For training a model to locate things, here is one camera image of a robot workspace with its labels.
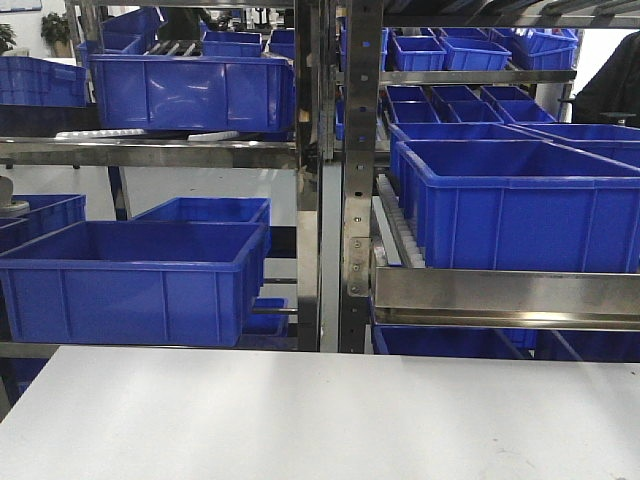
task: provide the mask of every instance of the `white wall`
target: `white wall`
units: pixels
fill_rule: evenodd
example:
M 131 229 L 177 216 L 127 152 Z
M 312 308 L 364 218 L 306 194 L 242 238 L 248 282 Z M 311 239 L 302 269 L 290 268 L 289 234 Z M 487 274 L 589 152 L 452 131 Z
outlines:
M 40 37 L 40 25 L 42 17 L 50 12 L 62 15 L 65 12 L 64 0 L 42 0 L 42 10 L 39 12 L 0 14 L 0 23 L 8 23 L 13 27 L 18 47 L 28 48 L 32 57 L 46 58 L 51 56 L 51 52 Z

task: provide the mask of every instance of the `perforated metal post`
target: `perforated metal post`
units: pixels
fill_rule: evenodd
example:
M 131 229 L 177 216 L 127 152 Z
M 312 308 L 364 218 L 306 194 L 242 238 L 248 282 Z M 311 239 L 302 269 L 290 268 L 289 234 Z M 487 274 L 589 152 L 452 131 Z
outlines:
M 369 318 L 371 193 L 376 144 L 383 2 L 347 2 L 342 184 L 342 273 L 338 349 L 363 352 Z

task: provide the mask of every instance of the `person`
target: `person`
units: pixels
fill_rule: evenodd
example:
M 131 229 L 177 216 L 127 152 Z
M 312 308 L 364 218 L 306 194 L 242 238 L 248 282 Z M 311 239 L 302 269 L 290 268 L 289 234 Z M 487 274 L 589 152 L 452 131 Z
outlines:
M 219 30 L 215 21 L 204 8 L 167 7 L 162 9 L 167 23 L 158 31 L 159 40 L 200 40 L 200 20 L 209 30 Z
M 627 35 L 573 101 L 573 123 L 608 123 L 603 113 L 635 114 L 640 127 L 640 32 Z

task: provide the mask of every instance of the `blue plastic bin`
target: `blue plastic bin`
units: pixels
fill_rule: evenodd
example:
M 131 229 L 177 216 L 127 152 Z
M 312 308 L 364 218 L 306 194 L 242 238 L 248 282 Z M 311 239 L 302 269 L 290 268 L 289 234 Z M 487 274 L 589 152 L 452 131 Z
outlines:
M 518 87 L 511 86 L 491 86 L 487 85 L 480 88 L 480 99 L 494 106 L 497 102 L 504 100 L 522 100 L 532 102 L 533 99 Z
M 85 195 L 14 195 L 13 199 L 29 202 L 29 213 L 21 216 L 27 221 L 27 240 L 86 219 Z
M 479 101 L 466 85 L 431 87 L 431 101 L 438 115 L 443 119 L 449 115 L 449 103 Z
M 513 61 L 525 70 L 570 70 L 573 68 L 575 47 L 550 50 L 540 53 L 526 53 L 514 43 Z
M 87 71 L 31 57 L 0 57 L 0 103 L 84 107 Z
M 394 37 L 393 43 L 398 70 L 442 70 L 446 52 L 435 38 Z
M 273 30 L 269 40 L 269 51 L 283 57 L 296 58 L 296 32 L 293 29 Z
M 394 123 L 440 123 L 429 102 L 392 102 L 391 116 Z
M 526 125 L 522 131 L 640 167 L 640 129 L 618 125 Z
M 489 30 L 489 41 L 511 50 L 515 32 L 511 28 L 491 28 Z
M 286 298 L 257 298 L 253 308 L 286 308 Z M 278 313 L 254 313 L 242 327 L 242 335 L 286 337 L 289 330 L 289 316 Z
M 102 31 L 142 35 L 145 47 L 149 48 L 155 43 L 158 29 L 165 23 L 155 7 L 142 7 L 103 22 Z
M 471 38 L 442 37 L 447 70 L 502 70 L 511 52 L 497 43 Z
M 480 101 L 450 103 L 447 120 L 451 123 L 502 123 L 495 110 Z
M 13 340 L 232 346 L 262 283 L 258 223 L 83 222 L 0 255 Z
M 635 272 L 640 170 L 541 141 L 410 141 L 405 208 L 435 268 Z
M 27 221 L 23 218 L 0 218 L 0 252 L 27 241 Z
M 293 123 L 294 73 L 285 59 L 92 55 L 90 62 L 103 128 L 268 133 Z
M 555 123 L 547 111 L 536 102 L 521 100 L 504 100 L 495 106 L 496 113 L 504 123 Z
M 564 48 L 577 48 L 578 37 L 569 28 L 544 29 L 527 28 L 516 29 L 514 41 L 526 53 L 550 52 Z
M 268 198 L 176 197 L 133 218 L 161 222 L 270 223 Z
M 213 57 L 259 57 L 262 35 L 246 32 L 207 32 L 202 39 L 202 54 Z
M 487 40 L 487 34 L 479 28 L 441 28 L 440 37 L 470 38 L 474 40 Z
M 391 85 L 385 91 L 389 102 L 428 102 L 422 87 Z
M 558 333 L 578 355 L 576 358 L 551 331 L 539 332 L 537 360 L 581 360 L 585 362 L 640 362 L 640 333 L 582 332 Z
M 396 144 L 409 140 L 531 140 L 531 134 L 496 123 L 399 123 L 389 125 L 391 140 L 391 172 L 404 182 L 404 162 L 400 161 Z M 400 207 L 404 207 L 404 189 L 399 192 Z
M 506 336 L 490 328 L 374 326 L 372 341 L 381 355 L 521 358 Z

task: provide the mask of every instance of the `potted plant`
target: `potted plant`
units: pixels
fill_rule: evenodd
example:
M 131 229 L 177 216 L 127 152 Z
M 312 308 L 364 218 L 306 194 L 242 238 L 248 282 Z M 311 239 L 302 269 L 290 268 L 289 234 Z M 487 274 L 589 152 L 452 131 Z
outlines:
M 42 30 L 40 36 L 51 48 L 55 57 L 71 57 L 71 46 L 69 39 L 69 22 L 65 15 L 58 15 L 51 12 L 46 17 L 42 17 Z
M 0 55 L 8 50 L 13 50 L 16 34 L 14 33 L 11 25 L 7 23 L 0 23 Z

